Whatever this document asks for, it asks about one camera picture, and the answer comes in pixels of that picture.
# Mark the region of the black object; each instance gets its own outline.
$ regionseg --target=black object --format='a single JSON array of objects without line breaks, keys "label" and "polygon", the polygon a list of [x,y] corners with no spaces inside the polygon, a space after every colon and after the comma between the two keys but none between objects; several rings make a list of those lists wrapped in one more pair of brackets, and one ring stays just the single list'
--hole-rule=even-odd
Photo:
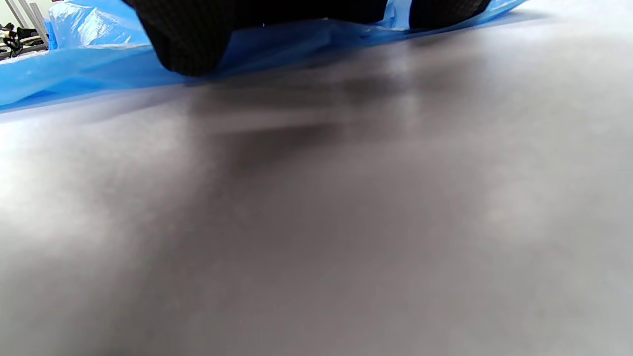
[{"label": "black object", "polygon": [[[212,71],[234,30],[333,18],[374,23],[387,0],[123,0],[133,7],[165,68],[188,76]],[[411,27],[436,29],[483,12],[491,0],[413,0]]]},{"label": "black object", "polygon": [[475,17],[491,0],[413,0],[410,25],[413,29],[441,29]]}]

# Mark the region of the metal frame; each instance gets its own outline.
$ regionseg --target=metal frame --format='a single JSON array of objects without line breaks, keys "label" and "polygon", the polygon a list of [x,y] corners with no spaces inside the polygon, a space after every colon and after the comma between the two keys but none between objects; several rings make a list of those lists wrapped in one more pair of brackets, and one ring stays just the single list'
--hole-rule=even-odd
[{"label": "metal frame", "polygon": [[22,13],[20,12],[20,10],[15,6],[15,3],[13,2],[13,0],[4,0],[7,4],[7,6],[9,6],[9,9],[11,10],[11,12],[13,13],[13,16],[15,17],[15,19],[18,21],[18,25],[25,29],[27,27],[27,21],[26,19],[24,19],[24,16],[22,16]]}]

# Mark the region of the blue plastic bag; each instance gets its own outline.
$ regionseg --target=blue plastic bag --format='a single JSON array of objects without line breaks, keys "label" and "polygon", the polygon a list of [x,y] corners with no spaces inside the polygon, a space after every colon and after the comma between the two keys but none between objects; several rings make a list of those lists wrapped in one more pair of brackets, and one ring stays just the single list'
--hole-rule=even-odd
[{"label": "blue plastic bag", "polygon": [[[240,30],[208,79],[279,67],[315,53],[366,48],[412,37],[461,29],[507,14],[527,0],[492,0],[487,10],[450,28],[412,32],[411,0],[390,0],[376,25],[315,20]],[[12,88],[0,97],[0,111],[38,105],[105,90],[190,82],[165,70],[134,11],[117,0],[67,0],[53,6],[51,50],[0,61],[0,78]]]}]

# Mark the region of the plastic wrap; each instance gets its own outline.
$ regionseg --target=plastic wrap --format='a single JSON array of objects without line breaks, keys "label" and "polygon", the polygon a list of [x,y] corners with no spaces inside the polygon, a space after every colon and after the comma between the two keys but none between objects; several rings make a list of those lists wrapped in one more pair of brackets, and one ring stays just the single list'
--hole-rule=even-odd
[{"label": "plastic wrap", "polygon": [[[315,53],[376,46],[489,22],[527,0],[492,0],[475,18],[450,28],[407,29],[411,0],[391,0],[376,25],[315,20],[235,32],[224,59],[206,80],[279,67]],[[10,87],[0,111],[105,90],[190,82],[165,70],[136,14],[117,0],[68,0],[53,6],[51,51],[0,61],[0,78]]]}]

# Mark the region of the blue plastic sheet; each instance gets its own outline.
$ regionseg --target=blue plastic sheet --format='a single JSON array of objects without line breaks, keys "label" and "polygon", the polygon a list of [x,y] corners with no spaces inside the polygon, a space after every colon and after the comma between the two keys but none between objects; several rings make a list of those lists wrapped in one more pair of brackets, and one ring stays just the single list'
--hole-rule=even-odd
[{"label": "blue plastic sheet", "polygon": [[[375,25],[315,20],[240,30],[218,69],[205,79],[279,67],[325,51],[366,48],[479,25],[526,1],[492,0],[475,18],[426,32],[408,29],[411,0],[390,0],[384,20]],[[53,6],[50,15],[46,23],[50,52],[0,61],[0,78],[11,88],[0,97],[0,111],[99,91],[194,80],[160,65],[136,14],[120,1],[67,0]]]}]

